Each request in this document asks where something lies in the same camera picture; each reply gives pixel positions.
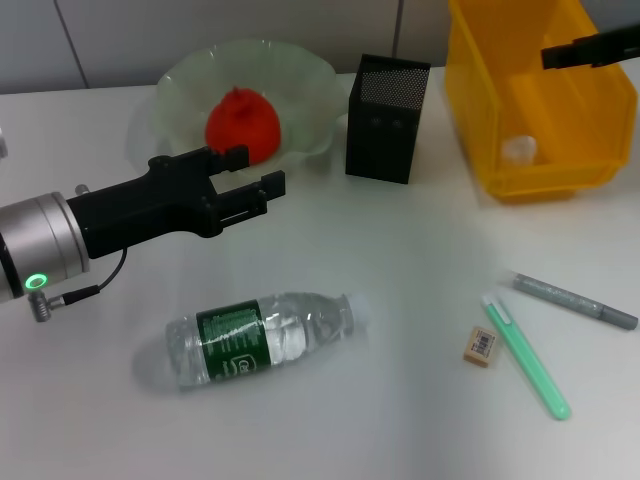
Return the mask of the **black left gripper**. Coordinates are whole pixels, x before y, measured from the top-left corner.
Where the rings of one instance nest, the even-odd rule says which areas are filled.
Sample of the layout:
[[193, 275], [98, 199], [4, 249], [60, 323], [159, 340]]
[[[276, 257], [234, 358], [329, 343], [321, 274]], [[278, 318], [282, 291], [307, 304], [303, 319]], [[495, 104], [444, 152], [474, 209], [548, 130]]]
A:
[[101, 258], [172, 232], [202, 238], [267, 213], [269, 201], [286, 194], [282, 170], [259, 181], [219, 195], [210, 177], [249, 166], [245, 145], [224, 152], [198, 149], [175, 157], [149, 160], [139, 178], [67, 201], [84, 240], [88, 256]]

